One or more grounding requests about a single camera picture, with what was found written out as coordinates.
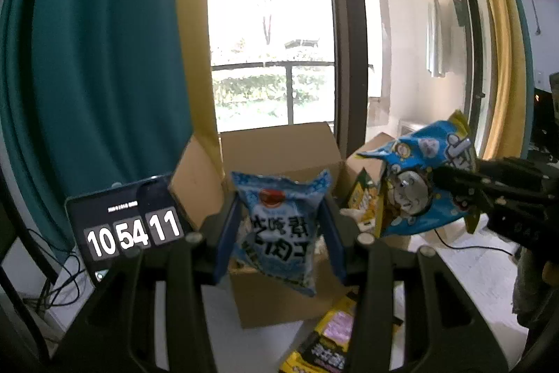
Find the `yellow black snack packet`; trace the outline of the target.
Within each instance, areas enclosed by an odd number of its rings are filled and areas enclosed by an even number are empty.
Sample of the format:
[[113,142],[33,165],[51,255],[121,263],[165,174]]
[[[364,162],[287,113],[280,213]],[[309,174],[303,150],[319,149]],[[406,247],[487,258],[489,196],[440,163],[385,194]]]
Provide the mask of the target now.
[[351,290],[327,311],[304,341],[279,367],[286,373],[340,373],[353,332],[357,293]]

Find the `green yellow snack bag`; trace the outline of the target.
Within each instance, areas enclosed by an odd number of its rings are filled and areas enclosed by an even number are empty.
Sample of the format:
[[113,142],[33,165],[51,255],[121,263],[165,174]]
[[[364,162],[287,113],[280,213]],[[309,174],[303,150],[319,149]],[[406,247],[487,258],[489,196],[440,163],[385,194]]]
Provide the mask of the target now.
[[340,205],[357,216],[357,225],[363,232],[380,237],[379,218],[380,184],[384,166],[346,163],[337,182]]

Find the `yellow curtain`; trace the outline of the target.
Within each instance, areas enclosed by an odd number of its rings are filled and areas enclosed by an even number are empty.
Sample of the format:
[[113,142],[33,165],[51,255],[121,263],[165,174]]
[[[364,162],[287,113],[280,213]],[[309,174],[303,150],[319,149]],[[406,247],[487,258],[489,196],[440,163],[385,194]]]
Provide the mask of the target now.
[[208,0],[175,0],[193,132],[221,171],[210,65]]

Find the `brown cardboard box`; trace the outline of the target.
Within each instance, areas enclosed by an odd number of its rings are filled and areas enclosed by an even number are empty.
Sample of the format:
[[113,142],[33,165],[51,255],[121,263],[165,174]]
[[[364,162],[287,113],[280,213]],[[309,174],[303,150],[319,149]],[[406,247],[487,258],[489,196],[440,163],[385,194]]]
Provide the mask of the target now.
[[223,266],[242,328],[317,318],[348,292],[312,212],[332,198],[356,210],[361,228],[370,231],[382,163],[362,155],[391,139],[381,132],[343,158],[324,122],[228,131],[218,165],[201,139],[189,140],[169,191],[190,225],[200,229],[232,192],[243,205]]

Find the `blue cartoon snack bag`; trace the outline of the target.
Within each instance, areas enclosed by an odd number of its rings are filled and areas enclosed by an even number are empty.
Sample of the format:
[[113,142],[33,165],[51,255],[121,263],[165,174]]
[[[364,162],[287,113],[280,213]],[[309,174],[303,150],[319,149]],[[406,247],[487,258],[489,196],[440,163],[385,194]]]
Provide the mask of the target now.
[[377,238],[421,234],[466,215],[465,199],[437,186],[434,175],[440,167],[470,172],[479,168],[462,111],[454,111],[446,120],[433,122],[373,151],[361,151],[358,156],[382,162],[375,211]]

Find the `black window frame post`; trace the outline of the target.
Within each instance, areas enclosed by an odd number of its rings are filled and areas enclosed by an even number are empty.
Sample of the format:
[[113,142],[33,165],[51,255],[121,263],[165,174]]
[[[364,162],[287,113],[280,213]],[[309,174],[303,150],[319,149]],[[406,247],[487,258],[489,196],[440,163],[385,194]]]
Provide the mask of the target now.
[[332,0],[334,25],[334,136],[350,156],[365,142],[368,36],[365,0]]

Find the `teal curtain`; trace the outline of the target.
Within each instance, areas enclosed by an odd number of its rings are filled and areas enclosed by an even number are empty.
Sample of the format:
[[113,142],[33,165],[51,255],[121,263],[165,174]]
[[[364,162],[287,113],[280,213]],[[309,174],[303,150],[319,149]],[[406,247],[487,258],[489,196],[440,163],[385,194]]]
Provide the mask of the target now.
[[175,0],[4,0],[1,127],[41,235],[66,199],[172,171],[193,126]]

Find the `tablet showing clock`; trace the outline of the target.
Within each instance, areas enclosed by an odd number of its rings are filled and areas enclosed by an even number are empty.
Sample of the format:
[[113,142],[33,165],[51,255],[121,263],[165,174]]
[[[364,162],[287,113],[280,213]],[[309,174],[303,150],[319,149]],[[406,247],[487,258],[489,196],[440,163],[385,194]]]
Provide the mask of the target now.
[[113,186],[64,203],[87,274],[97,284],[116,258],[166,246],[193,231],[169,191],[169,174]]

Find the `black balcony railing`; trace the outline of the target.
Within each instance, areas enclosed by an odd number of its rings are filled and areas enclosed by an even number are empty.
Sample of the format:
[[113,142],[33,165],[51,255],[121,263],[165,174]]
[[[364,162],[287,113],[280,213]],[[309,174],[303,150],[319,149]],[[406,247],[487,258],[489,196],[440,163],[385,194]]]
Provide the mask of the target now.
[[330,62],[276,60],[212,67],[219,132],[325,122],[334,126]]

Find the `blue white snack bag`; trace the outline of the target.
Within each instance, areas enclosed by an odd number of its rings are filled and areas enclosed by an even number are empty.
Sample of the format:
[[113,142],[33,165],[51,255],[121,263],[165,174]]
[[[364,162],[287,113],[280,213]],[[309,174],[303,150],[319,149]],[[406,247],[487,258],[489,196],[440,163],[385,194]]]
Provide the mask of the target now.
[[237,171],[231,179],[247,211],[233,248],[236,261],[315,296],[317,209],[332,184],[330,171],[307,182]]

